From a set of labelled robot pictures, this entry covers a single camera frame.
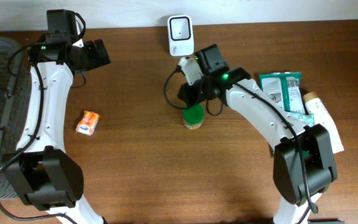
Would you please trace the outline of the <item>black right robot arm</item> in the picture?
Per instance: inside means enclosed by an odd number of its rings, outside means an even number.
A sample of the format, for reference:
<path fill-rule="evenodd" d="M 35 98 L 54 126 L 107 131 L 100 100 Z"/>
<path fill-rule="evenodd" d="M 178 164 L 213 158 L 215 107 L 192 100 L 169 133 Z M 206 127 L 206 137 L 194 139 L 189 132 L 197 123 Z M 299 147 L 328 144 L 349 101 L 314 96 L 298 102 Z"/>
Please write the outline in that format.
<path fill-rule="evenodd" d="M 277 106 L 243 68 L 229 68 L 216 44 L 182 57 L 176 67 L 186 77 L 178 98 L 186 109 L 219 99 L 238 112 L 273 149 L 273 181 L 281 195 L 273 223 L 309 223 L 317 200 L 337 179 L 328 130 L 309 127 Z"/>

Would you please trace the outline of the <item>orange red snack packet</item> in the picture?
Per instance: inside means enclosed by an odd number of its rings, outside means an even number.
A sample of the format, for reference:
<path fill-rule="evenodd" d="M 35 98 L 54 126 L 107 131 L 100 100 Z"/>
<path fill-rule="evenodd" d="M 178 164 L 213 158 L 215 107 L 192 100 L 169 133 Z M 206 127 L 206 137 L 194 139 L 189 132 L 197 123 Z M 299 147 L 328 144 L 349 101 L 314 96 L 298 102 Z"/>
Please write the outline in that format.
<path fill-rule="evenodd" d="M 93 111 L 84 111 L 84 115 L 76 126 L 76 132 L 87 136 L 93 135 L 100 115 Z"/>

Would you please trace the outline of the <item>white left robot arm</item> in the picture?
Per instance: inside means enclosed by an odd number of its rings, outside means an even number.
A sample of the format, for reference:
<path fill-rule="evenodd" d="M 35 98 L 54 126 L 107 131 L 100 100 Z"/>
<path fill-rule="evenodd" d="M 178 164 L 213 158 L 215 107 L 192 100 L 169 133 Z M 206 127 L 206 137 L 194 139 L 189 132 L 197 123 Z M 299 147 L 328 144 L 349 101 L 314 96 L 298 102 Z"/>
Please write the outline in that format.
<path fill-rule="evenodd" d="M 110 63 L 102 40 L 84 42 L 79 13 L 47 11 L 46 33 L 25 47 L 31 91 L 24 130 L 13 153 L 2 158 L 3 175 L 26 206 L 62 223 L 104 223 L 84 196 L 81 167 L 65 151 L 63 126 L 77 73 Z"/>

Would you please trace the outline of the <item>green white wipes pack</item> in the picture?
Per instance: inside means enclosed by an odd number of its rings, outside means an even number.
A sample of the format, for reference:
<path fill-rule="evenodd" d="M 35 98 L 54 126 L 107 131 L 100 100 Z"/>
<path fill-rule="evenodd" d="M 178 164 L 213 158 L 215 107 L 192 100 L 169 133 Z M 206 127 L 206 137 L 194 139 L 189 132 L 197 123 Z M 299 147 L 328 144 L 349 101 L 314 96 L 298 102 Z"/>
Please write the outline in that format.
<path fill-rule="evenodd" d="M 301 72 L 276 72 L 259 75 L 262 91 L 289 116 L 314 126 L 314 116 L 307 115 L 300 92 Z"/>

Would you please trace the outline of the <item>green lid spice jar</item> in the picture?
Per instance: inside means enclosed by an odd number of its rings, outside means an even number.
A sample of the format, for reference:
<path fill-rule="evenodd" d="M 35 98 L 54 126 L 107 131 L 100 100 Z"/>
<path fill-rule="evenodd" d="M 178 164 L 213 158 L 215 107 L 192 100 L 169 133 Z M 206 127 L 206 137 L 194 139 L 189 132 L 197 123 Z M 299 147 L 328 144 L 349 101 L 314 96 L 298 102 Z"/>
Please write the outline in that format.
<path fill-rule="evenodd" d="M 196 105 L 188 110 L 183 110 L 183 124 L 188 129 L 198 129 L 203 124 L 204 108 Z"/>

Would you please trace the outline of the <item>white tube carton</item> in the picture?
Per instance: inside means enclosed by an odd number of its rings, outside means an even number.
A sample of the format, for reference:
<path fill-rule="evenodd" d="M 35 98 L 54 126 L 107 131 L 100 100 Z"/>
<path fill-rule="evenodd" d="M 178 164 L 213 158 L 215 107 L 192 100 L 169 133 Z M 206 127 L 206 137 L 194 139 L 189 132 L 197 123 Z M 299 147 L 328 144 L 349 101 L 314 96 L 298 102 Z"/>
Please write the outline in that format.
<path fill-rule="evenodd" d="M 333 153 L 344 151 L 336 124 L 317 93 L 314 91 L 309 92 L 303 96 L 303 100 L 307 112 L 314 115 L 314 122 L 323 125 L 327 129 Z"/>

